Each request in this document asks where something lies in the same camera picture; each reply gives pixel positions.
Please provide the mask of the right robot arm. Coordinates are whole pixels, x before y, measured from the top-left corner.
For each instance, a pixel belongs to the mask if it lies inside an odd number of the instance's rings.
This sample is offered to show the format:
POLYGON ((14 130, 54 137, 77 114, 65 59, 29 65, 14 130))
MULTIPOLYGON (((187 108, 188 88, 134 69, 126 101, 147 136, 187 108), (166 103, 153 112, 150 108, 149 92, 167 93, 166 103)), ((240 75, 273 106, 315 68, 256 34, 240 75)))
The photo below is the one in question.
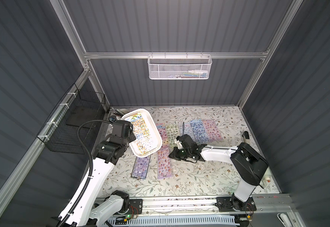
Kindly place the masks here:
POLYGON ((185 134, 176 137, 175 143, 176 146, 169 154, 170 159, 191 163, 217 161, 232 164, 241 177, 232 195, 236 202, 246 203, 248 201, 269 168, 266 159, 246 142, 234 147, 198 145, 189 135, 185 134))

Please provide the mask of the green sticker sheet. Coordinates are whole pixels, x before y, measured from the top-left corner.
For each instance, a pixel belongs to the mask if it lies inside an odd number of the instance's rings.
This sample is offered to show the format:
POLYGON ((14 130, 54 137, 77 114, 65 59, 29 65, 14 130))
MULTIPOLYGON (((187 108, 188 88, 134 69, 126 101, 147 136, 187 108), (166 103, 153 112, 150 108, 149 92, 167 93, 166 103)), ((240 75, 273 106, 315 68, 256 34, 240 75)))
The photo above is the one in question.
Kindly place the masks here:
POLYGON ((173 150, 173 148, 177 146, 176 138, 179 136, 178 126, 176 124, 168 124, 166 126, 166 130, 167 130, 169 148, 173 150))

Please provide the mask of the light blue sticker sheet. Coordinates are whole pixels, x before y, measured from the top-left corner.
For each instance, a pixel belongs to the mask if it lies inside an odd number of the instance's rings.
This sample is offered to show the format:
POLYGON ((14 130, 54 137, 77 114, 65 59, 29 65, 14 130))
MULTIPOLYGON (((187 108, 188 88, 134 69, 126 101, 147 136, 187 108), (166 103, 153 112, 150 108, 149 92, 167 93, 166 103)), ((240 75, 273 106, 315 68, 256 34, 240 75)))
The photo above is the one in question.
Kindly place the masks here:
POLYGON ((183 122, 179 124, 179 133, 181 136, 187 134, 194 140, 193 129, 189 122, 183 122))

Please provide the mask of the panda sticker sheet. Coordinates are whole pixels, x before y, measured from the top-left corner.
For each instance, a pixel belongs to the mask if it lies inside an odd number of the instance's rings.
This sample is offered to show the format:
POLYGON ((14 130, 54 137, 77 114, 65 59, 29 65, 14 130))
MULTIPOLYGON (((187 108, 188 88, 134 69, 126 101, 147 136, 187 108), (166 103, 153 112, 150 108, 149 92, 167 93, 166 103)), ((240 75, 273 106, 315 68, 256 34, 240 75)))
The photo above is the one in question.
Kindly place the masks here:
POLYGON ((132 116, 125 118, 133 125, 133 133, 136 136, 135 144, 141 155, 149 153, 156 147, 153 141, 150 129, 141 113, 136 113, 132 116))

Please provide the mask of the purple sticker sheet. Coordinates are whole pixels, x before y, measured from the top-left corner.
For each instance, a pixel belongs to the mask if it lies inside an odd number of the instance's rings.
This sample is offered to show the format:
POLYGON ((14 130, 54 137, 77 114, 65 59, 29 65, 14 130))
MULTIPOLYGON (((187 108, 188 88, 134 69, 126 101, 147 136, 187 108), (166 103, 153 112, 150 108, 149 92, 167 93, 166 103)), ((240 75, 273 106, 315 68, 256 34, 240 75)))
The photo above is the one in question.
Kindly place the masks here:
POLYGON ((131 173, 131 178, 135 178, 138 180, 144 180, 147 177, 149 163, 151 156, 147 156, 144 158, 136 157, 133 170, 131 173))

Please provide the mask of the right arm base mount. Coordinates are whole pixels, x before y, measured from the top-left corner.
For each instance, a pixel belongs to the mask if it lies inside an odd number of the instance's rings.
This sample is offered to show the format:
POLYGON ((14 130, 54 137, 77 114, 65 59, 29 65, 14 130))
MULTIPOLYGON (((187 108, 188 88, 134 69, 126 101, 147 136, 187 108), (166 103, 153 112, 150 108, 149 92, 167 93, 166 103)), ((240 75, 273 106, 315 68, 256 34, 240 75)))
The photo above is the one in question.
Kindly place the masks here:
POLYGON ((214 205, 220 212, 250 211, 253 213, 254 211, 257 211, 257 207, 252 196, 250 196, 245 202, 236 198, 234 195, 217 197, 214 205))

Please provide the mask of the white plastic storage tray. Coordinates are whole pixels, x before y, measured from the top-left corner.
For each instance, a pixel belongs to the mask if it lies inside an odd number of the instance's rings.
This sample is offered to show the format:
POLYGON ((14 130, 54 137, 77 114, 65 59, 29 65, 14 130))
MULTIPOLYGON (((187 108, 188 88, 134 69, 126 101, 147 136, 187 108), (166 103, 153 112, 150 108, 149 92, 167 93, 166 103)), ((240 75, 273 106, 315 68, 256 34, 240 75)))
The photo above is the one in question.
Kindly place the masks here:
POLYGON ((121 119, 133 125, 136 140, 130 142, 129 146, 135 156, 145 158, 161 149, 163 140, 149 111, 137 109, 121 119))

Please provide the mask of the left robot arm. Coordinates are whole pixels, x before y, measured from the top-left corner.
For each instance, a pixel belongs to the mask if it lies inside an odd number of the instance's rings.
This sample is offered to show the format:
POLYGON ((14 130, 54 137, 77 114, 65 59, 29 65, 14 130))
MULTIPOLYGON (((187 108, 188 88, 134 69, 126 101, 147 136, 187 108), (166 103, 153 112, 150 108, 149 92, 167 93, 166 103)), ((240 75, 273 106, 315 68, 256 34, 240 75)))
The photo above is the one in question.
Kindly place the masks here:
POLYGON ((94 207, 95 200, 129 144, 136 140, 133 124, 124 120, 109 122, 112 133, 100 142, 95 152, 83 147, 89 159, 86 177, 80 183, 74 196, 58 217, 51 218, 49 227, 97 227, 112 215, 125 214, 130 199, 125 192, 116 190, 103 203, 94 207))

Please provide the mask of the pink 3D sticker sheet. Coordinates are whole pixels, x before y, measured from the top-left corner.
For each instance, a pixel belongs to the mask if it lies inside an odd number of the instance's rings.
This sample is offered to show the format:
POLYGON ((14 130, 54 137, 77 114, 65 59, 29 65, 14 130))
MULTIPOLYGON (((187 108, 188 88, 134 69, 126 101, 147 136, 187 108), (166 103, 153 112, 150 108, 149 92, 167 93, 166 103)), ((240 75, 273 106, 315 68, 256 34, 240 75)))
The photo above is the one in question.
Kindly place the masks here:
POLYGON ((157 178, 165 179, 172 177, 172 166, 169 156, 169 146, 162 146, 157 152, 157 178))
POLYGON ((214 142, 214 141, 222 141, 223 138, 221 136, 220 130, 217 127, 217 124, 214 120, 211 119, 205 119, 202 121, 203 126, 205 128, 205 131, 208 136, 208 141, 209 142, 214 142))

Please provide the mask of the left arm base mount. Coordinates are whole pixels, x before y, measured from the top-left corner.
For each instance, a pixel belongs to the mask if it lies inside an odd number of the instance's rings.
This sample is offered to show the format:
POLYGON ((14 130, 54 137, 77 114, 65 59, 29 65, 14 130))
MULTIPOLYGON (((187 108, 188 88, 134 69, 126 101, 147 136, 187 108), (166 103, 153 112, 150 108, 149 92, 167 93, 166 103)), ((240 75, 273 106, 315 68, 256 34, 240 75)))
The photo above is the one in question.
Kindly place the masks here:
POLYGON ((122 210, 114 213, 114 215, 139 215, 142 214, 143 200, 130 199, 122 210))

